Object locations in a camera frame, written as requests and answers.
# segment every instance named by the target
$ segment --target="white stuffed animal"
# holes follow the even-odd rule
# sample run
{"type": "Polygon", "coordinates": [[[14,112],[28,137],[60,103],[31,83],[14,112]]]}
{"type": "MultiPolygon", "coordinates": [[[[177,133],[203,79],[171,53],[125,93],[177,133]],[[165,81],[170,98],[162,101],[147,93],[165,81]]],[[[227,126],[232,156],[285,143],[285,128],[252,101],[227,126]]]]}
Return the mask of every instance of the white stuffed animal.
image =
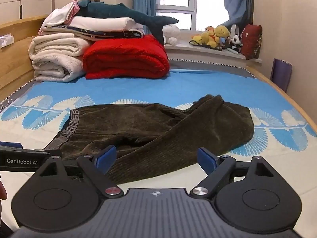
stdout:
{"type": "Polygon", "coordinates": [[[163,27],[164,42],[175,46],[177,38],[180,35],[180,29],[175,24],[169,24],[163,27]]]}

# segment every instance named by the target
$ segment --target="red pillow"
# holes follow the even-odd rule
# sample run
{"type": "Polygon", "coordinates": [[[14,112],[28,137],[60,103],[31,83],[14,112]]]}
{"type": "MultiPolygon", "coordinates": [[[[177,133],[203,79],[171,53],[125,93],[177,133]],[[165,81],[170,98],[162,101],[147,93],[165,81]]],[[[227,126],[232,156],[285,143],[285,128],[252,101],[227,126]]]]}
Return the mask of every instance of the red pillow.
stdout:
{"type": "Polygon", "coordinates": [[[242,31],[241,54],[245,56],[247,60],[253,59],[261,46],[262,40],[262,27],[261,25],[248,24],[242,31]]]}

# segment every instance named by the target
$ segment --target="panda plush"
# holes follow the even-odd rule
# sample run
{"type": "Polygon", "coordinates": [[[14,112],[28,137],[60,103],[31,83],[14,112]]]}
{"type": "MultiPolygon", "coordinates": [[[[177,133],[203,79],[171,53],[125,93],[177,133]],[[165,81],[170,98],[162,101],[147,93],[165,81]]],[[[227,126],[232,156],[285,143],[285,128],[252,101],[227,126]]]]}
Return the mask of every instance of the panda plush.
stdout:
{"type": "Polygon", "coordinates": [[[243,44],[241,43],[239,35],[234,35],[230,40],[229,48],[240,53],[241,46],[243,46],[243,44]]]}

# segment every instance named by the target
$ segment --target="bed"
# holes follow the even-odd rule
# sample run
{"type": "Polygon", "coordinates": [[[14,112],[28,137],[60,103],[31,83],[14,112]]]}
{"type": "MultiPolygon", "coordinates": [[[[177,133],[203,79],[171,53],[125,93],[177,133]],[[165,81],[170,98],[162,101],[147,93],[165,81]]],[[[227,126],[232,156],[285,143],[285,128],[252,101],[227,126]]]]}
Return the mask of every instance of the bed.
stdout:
{"type": "MultiPolygon", "coordinates": [[[[293,187],[302,200],[295,230],[304,238],[317,237],[317,125],[277,86],[251,67],[172,59],[166,78],[114,78],[70,83],[36,83],[27,48],[45,17],[0,25],[0,36],[14,35],[15,43],[0,50],[0,140],[20,142],[26,149],[44,148],[61,129],[69,109],[94,104],[162,103],[181,110],[206,94],[221,94],[225,101],[250,108],[253,139],[228,154],[248,161],[263,156],[293,187]]],[[[32,173],[1,172],[8,192],[2,201],[2,220],[18,226],[11,200],[32,173]]],[[[206,174],[198,166],[151,179],[122,184],[129,187],[186,187],[192,189],[206,174]]]]}

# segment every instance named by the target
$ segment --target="white tissue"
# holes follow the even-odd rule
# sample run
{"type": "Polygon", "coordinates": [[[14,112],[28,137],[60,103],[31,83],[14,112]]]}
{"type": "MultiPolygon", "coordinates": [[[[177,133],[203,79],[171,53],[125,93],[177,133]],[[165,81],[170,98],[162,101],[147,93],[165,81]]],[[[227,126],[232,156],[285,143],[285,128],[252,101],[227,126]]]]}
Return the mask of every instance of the white tissue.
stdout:
{"type": "Polygon", "coordinates": [[[2,37],[0,37],[0,47],[6,47],[8,45],[11,45],[14,43],[14,38],[11,36],[11,34],[6,34],[2,37]]]}

